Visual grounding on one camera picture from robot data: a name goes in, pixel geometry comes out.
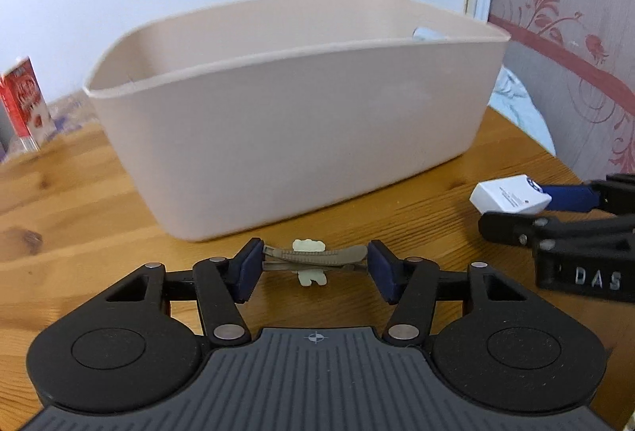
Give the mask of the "white small medicine box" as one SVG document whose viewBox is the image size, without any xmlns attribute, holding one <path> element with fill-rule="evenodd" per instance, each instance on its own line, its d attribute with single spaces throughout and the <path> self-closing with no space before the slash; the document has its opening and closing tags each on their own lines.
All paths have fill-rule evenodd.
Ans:
<svg viewBox="0 0 635 431">
<path fill-rule="evenodd" d="M 481 215 L 487 212 L 535 215 L 552 201 L 526 174 L 478 183 L 469 197 Z"/>
</svg>

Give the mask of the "light blue blanket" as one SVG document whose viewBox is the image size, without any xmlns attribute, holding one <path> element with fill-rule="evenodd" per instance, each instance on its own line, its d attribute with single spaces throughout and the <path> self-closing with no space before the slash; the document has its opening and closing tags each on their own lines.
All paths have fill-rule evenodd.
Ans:
<svg viewBox="0 0 635 431">
<path fill-rule="evenodd" d="M 544 116 L 534 105 L 524 84 L 506 67 L 499 70 L 489 105 L 543 146 L 552 156 L 556 155 Z"/>
</svg>

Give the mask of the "beige plastic storage basket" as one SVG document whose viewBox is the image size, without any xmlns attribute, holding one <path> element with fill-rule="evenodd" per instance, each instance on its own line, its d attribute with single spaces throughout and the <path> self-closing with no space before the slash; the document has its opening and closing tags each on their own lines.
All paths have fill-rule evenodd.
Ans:
<svg viewBox="0 0 635 431">
<path fill-rule="evenodd" d="M 246 0 L 130 31 L 84 89 L 159 226 L 199 242 L 465 153 L 509 39 L 414 0 Z"/>
</svg>

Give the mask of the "red white small carton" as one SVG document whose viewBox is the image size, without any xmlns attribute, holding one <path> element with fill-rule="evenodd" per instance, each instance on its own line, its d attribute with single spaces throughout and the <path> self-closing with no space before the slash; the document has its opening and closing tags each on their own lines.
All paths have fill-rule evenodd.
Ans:
<svg viewBox="0 0 635 431">
<path fill-rule="evenodd" d="M 1 74 L 1 100 L 17 138 L 27 149 L 39 149 L 55 133 L 54 119 L 29 57 Z"/>
</svg>

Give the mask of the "beige hair clip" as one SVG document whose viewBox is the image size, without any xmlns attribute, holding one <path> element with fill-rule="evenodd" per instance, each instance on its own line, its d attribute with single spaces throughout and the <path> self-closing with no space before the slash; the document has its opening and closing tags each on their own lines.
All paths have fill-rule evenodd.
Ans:
<svg viewBox="0 0 635 431">
<path fill-rule="evenodd" d="M 293 272 L 302 287 L 310 287 L 312 284 L 325 286 L 328 271 L 364 271 L 367 267 L 367 255 L 366 245 L 327 249 L 322 241 L 295 240 L 291 249 L 266 245 L 263 270 Z"/>
</svg>

